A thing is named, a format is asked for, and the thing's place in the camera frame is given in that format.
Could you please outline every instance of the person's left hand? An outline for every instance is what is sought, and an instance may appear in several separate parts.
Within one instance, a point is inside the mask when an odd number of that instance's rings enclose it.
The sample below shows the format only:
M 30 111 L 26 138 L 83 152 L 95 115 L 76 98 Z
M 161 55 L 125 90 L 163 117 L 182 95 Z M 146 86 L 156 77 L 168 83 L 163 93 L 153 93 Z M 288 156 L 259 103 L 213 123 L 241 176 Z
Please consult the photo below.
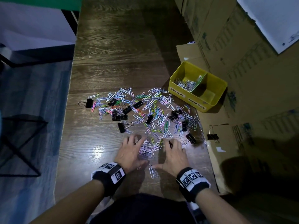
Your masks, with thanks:
M 125 174 L 128 174 L 132 170 L 148 163 L 147 160 L 138 160 L 140 147 L 146 137 L 142 137 L 136 144 L 134 144 L 135 137 L 136 135 L 131 135 L 123 139 L 121 147 L 114 159 L 114 162 L 118 163 L 123 168 Z

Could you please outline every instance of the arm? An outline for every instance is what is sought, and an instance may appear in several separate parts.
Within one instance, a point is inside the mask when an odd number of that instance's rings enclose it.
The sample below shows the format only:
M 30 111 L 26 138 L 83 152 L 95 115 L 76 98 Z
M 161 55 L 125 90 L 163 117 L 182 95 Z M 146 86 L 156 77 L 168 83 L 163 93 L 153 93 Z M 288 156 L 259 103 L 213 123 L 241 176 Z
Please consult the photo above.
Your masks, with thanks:
M 177 177 L 181 170 L 190 166 L 186 150 L 182 149 L 181 143 L 176 139 L 173 141 L 172 148 L 170 148 L 168 140 L 164 140 L 164 146 L 166 150 L 165 163 L 153 165 L 152 167 L 163 169 Z M 195 202 L 211 223 L 249 223 L 237 210 L 209 188 L 200 191 Z
M 145 137 L 141 138 L 135 145 L 135 135 L 124 138 L 114 162 L 123 168 L 125 174 L 147 163 L 147 160 L 138 160 L 137 158 L 144 140 Z M 84 224 L 102 201 L 104 191 L 104 185 L 101 181 L 91 180 L 60 200 L 56 205 L 33 220 L 31 224 Z

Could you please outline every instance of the dark clothing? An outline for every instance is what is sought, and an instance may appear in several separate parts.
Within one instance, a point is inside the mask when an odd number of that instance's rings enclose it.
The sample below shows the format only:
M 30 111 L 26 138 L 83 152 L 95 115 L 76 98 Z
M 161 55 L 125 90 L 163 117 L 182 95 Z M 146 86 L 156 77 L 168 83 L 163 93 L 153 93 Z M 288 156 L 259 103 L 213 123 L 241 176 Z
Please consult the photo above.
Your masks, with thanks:
M 167 224 L 196 223 L 186 202 L 177 202 L 148 194 L 137 194 L 115 201 L 97 214 L 90 224 Z

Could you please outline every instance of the person's right arm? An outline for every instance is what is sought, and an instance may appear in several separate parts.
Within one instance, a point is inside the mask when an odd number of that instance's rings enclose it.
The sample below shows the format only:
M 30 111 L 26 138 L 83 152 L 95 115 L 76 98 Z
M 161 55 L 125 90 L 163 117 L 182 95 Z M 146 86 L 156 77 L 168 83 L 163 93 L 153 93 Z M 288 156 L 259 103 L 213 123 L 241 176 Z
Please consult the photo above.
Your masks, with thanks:
M 152 167 L 155 169 L 163 169 L 174 177 L 177 177 L 182 169 L 190 166 L 186 150 L 182 149 L 182 144 L 176 139 L 173 141 L 172 148 L 170 148 L 168 140 L 164 140 L 164 146 L 166 149 L 165 162 L 163 164 L 153 165 Z M 249 223 L 243 215 L 209 188 L 201 190 L 197 194 L 195 202 L 211 223 Z

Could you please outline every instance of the forearm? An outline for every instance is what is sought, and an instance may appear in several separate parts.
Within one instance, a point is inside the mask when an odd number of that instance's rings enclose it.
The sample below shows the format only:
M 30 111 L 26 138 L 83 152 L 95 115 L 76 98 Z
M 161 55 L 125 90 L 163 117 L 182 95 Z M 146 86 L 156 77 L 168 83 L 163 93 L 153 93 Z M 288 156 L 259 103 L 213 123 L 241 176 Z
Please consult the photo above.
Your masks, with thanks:
M 98 180 L 92 180 L 45 211 L 31 224 L 86 223 L 103 197 L 103 184 Z
M 213 224 L 249 223 L 243 215 L 209 188 L 199 192 L 195 202 L 200 207 L 207 220 Z

